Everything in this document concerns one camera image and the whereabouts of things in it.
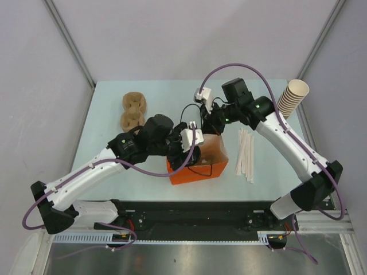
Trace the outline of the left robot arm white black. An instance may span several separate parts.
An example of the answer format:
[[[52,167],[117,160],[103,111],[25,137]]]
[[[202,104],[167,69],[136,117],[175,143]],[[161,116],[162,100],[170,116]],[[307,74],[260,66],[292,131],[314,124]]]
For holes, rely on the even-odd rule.
[[[49,234],[61,233],[72,226],[96,230],[122,228],[128,217],[121,201],[82,201],[80,197],[107,178],[129,168],[154,177],[173,176],[198,160],[199,146],[203,142],[204,136],[195,122],[174,125],[164,115],[155,115],[143,126],[118,134],[79,169],[54,182],[37,181],[31,185],[42,226]],[[171,162],[172,171],[159,174],[138,168],[137,165],[149,156],[166,157]]]

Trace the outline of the single pulp cup carrier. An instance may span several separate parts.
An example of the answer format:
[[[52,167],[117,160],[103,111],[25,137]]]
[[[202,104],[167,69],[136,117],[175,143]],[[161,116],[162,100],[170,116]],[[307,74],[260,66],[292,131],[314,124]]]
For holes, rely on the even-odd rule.
[[[222,162],[222,154],[219,150],[202,150],[200,165],[214,165]]]

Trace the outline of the stack of paper cups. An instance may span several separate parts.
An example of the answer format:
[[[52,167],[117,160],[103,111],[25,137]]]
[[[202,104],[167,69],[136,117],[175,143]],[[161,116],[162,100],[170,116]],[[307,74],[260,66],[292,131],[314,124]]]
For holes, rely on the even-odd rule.
[[[303,80],[293,79],[287,84],[277,101],[278,110],[285,119],[295,112],[309,91],[309,86]]]

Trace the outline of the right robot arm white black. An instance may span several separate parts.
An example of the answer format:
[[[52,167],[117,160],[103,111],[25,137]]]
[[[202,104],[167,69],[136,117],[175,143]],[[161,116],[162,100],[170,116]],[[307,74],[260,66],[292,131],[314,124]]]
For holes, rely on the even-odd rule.
[[[201,103],[202,130],[220,135],[225,125],[241,122],[266,138],[294,169],[300,185],[270,205],[265,214],[265,225],[277,230],[285,218],[300,211],[317,209],[318,205],[337,190],[343,167],[340,162],[330,162],[303,141],[277,113],[273,102],[261,96],[253,98],[242,78],[236,78],[222,85],[227,103],[214,103],[209,88],[199,88],[194,100]]]

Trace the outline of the orange paper bag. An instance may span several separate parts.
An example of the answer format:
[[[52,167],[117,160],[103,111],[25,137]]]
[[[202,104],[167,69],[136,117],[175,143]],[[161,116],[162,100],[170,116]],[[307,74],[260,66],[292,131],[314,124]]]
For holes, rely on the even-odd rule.
[[[221,135],[204,134],[204,143],[198,148],[200,151],[193,152],[196,162],[169,177],[172,185],[218,178],[225,170],[228,156]]]

